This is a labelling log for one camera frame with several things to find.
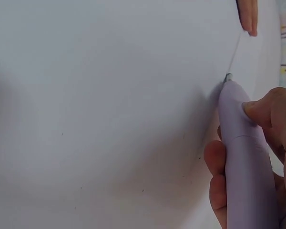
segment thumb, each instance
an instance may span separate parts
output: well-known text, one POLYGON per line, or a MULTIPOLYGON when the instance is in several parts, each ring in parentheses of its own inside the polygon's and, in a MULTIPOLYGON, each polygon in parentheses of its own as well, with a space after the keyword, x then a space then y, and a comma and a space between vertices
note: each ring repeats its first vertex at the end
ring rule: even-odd
MULTIPOLYGON (((264 98, 244 104, 245 113, 262 128, 272 128, 286 150, 286 89, 272 89, 264 98)), ((286 187, 286 153, 284 164, 286 187)))
POLYGON ((286 149, 286 88, 274 88, 264 98, 245 103, 244 109, 262 128, 272 127, 286 149))

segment white surface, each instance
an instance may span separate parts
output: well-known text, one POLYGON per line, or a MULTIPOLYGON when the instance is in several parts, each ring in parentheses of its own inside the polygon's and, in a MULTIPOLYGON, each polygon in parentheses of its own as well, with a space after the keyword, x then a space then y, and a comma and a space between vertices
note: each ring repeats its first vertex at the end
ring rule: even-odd
POLYGON ((229 69, 233 80, 245 88, 251 99, 255 90, 254 82, 258 77, 258 60, 262 45, 261 31, 258 31, 257 37, 251 37, 247 32, 242 32, 229 69))
POLYGON ((218 227, 199 157, 240 32, 234 0, 0 0, 0 228, 218 227))

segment finger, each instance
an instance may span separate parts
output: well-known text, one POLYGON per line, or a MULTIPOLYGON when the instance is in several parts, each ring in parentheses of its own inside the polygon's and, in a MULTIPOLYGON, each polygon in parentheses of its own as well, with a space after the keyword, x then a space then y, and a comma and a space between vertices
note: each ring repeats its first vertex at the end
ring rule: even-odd
POLYGON ((285 149, 273 128, 264 128, 264 135, 276 157, 284 164, 285 149))
POLYGON ((258 5, 257 0, 252 0, 252 30, 249 32, 251 36, 257 36, 257 15, 258 15, 258 5))
POLYGON ((273 128, 286 149, 286 88, 272 89, 264 98, 244 104, 249 118, 262 128, 273 128))
POLYGON ((221 141, 212 141, 204 149, 204 160, 211 174, 225 174, 225 146, 221 141))
POLYGON ((227 228, 227 193, 225 177, 216 175, 210 183, 211 207, 223 229, 227 228))
POLYGON ((220 126, 217 128, 217 134, 218 134, 220 140, 222 140, 221 139, 221 128, 220 128, 220 126))
POLYGON ((252 31, 252 0, 238 0, 240 22, 245 31, 252 31))
POLYGON ((276 196, 277 203, 279 207, 279 219, 280 221, 286 215, 286 189, 285 189, 285 181, 283 177, 280 177, 276 173, 273 173, 276 185, 276 196))

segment person's hand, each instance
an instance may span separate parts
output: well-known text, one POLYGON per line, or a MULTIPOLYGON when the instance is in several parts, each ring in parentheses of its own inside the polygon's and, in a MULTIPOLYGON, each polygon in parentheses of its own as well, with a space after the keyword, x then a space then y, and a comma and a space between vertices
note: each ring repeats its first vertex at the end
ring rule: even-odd
POLYGON ((240 22, 250 36, 257 36, 257 0, 237 0, 240 22))
MULTIPOLYGON (((266 140, 284 164, 284 177, 274 173, 280 222, 286 223, 286 89, 272 89, 257 102, 244 105, 249 118, 263 128, 266 140)), ((205 162, 213 175, 210 183, 210 202, 223 229, 227 228, 227 196, 225 183, 225 146, 212 141, 204 149, 205 162)))

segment pen barrel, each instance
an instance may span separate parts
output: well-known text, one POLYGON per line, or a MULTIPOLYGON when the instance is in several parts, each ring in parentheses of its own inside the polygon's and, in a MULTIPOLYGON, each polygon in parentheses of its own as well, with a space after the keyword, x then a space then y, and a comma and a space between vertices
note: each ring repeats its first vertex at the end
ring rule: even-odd
POLYGON ((219 120, 226 147, 228 229, 278 229, 276 189, 261 127, 243 110, 250 99, 228 81, 219 97, 219 120))

